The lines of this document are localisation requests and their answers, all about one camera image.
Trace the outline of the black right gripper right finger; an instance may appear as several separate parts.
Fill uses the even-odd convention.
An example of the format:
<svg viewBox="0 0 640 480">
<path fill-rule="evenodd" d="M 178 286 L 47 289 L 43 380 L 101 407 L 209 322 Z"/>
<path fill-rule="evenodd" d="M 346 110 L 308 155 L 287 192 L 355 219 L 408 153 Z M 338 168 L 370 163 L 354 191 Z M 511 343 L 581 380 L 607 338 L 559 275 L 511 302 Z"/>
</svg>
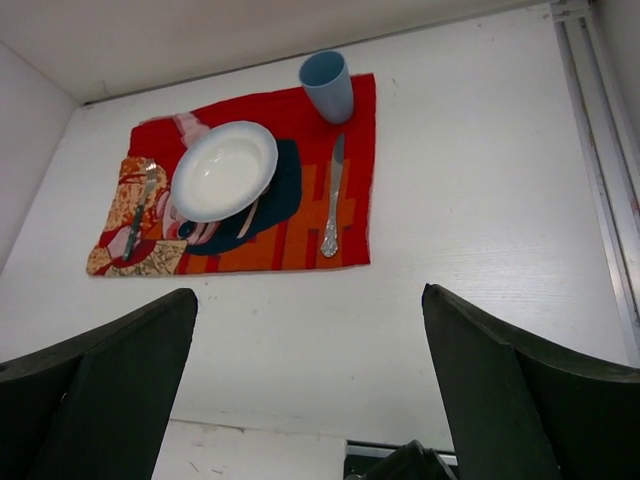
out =
<svg viewBox="0 0 640 480">
<path fill-rule="evenodd" d="M 465 479 L 636 479 L 639 371 L 428 284 L 422 311 Z"/>
</svg>

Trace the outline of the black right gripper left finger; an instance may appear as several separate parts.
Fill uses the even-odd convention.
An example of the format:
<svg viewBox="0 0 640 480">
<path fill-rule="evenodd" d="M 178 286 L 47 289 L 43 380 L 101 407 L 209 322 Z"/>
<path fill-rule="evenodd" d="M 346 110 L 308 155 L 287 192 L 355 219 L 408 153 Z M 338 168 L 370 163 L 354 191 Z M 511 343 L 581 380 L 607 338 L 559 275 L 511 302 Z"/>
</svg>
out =
<svg viewBox="0 0 640 480">
<path fill-rule="evenodd" d="M 197 313 L 180 288 L 2 363 L 2 478 L 151 478 Z"/>
</svg>

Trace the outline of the green-handled fork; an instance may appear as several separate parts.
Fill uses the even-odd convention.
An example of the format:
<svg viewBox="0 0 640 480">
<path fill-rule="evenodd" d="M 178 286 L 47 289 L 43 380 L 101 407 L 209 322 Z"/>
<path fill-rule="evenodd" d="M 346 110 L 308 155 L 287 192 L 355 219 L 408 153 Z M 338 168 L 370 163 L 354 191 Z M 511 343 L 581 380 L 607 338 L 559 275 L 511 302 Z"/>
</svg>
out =
<svg viewBox="0 0 640 480">
<path fill-rule="evenodd" d="M 147 198 L 157 184 L 157 164 L 154 160 L 147 159 L 145 161 L 144 171 L 146 175 L 146 182 L 145 182 L 142 194 L 140 196 L 140 199 L 138 201 L 138 204 L 136 206 L 136 210 L 134 212 L 133 222 L 130 228 L 130 232 L 127 238 L 127 243 L 122 256 L 122 259 L 125 262 L 129 261 L 132 257 Z"/>
</svg>

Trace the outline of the red patterned cloth placemat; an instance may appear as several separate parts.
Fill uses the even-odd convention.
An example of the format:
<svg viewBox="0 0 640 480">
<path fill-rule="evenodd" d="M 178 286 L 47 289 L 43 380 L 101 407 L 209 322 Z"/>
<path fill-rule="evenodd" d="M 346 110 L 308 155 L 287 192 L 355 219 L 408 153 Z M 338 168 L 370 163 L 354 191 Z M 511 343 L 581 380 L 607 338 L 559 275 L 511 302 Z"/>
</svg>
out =
<svg viewBox="0 0 640 480">
<path fill-rule="evenodd" d="M 106 225 L 91 250 L 91 276 L 179 276 L 243 271 L 336 269 L 370 261 L 368 221 L 376 140 L 376 83 L 352 80 L 355 110 L 344 126 L 326 123 L 301 88 L 251 94 L 140 123 L 120 165 Z M 257 203 L 221 222 L 197 223 L 176 210 L 170 184 L 187 148 L 236 120 L 276 138 L 275 175 Z M 329 209 L 334 144 L 345 134 L 338 201 L 338 252 L 321 253 Z M 122 259 L 142 194 L 145 161 L 157 164 L 132 257 Z"/>
</svg>

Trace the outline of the white blue-rimmed plate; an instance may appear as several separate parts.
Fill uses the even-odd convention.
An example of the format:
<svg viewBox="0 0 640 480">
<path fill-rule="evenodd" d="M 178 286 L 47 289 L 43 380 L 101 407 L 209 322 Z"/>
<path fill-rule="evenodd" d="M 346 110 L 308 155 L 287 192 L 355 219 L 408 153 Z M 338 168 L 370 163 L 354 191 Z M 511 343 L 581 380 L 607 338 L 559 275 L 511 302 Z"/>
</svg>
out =
<svg viewBox="0 0 640 480">
<path fill-rule="evenodd" d="M 188 147 L 172 176 L 178 213 L 218 222 L 251 205 L 270 184 L 278 163 L 273 134 L 249 121 L 217 126 Z"/>
</svg>

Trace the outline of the silver table knife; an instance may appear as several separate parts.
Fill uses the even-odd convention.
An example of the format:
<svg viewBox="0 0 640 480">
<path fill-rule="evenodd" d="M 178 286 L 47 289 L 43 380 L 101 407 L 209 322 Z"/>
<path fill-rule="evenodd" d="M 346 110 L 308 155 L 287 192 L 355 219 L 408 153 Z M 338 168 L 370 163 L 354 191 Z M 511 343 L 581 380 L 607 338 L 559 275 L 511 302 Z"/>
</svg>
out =
<svg viewBox="0 0 640 480">
<path fill-rule="evenodd" d="M 337 210 L 344 165 L 345 134 L 340 133 L 333 147 L 330 169 L 329 209 L 321 245 L 325 258 L 332 258 L 339 249 Z"/>
</svg>

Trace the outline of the blue plastic cup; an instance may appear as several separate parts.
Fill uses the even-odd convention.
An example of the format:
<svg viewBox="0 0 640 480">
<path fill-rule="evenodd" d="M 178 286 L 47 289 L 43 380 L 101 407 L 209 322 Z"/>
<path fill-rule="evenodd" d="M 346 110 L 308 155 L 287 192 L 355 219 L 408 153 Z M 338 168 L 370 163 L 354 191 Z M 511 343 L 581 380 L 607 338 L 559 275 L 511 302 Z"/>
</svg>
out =
<svg viewBox="0 0 640 480">
<path fill-rule="evenodd" d="M 341 53 L 315 53 L 301 65 L 299 81 L 320 116 L 330 124 L 348 121 L 354 111 L 354 94 L 347 63 Z"/>
</svg>

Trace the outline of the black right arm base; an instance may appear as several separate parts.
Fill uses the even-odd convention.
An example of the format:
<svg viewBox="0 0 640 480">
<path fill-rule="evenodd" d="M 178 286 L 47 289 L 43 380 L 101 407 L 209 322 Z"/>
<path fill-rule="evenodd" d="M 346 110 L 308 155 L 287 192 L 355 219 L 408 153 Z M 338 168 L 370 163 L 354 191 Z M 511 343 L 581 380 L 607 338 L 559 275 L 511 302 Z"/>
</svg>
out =
<svg viewBox="0 0 640 480">
<path fill-rule="evenodd" d="M 438 452 L 413 440 L 402 446 L 348 441 L 345 479 L 458 479 L 452 453 Z"/>
</svg>

